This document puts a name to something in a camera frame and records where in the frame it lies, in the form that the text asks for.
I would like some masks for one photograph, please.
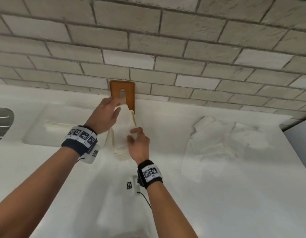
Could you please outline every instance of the wooden holder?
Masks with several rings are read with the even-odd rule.
[[[117,80],[110,81],[110,90],[112,97],[119,98],[121,89],[125,90],[127,106],[129,107],[129,110],[133,110],[133,112],[135,112],[135,83]]]

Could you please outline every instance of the person's left hand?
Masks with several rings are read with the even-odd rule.
[[[104,98],[85,125],[92,128],[97,134],[108,131],[115,124],[121,111],[121,108],[114,110],[115,106],[123,101],[125,101],[124,98]]]

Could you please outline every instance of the wristband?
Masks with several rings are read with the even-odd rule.
[[[86,153],[90,154],[97,142],[97,133],[93,129],[79,125],[72,127],[61,146],[71,148],[83,156]]]
[[[139,176],[139,185],[147,189],[156,181],[163,183],[163,176],[159,168],[151,161],[145,160],[137,167],[137,174]]]

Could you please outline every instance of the brick wall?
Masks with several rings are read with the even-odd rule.
[[[306,0],[0,0],[0,84],[306,119]]]

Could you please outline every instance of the hand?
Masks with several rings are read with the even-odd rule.
[[[127,136],[129,143],[129,153],[131,158],[139,165],[145,160],[149,160],[148,149],[150,139],[145,136],[142,128],[134,128],[130,130],[131,134],[137,133],[137,138],[134,140],[132,136]]]
[[[97,134],[108,131],[115,124],[116,118],[121,111],[121,108],[114,109],[118,103],[123,101],[125,101],[124,98],[104,98],[85,125],[92,128]]]

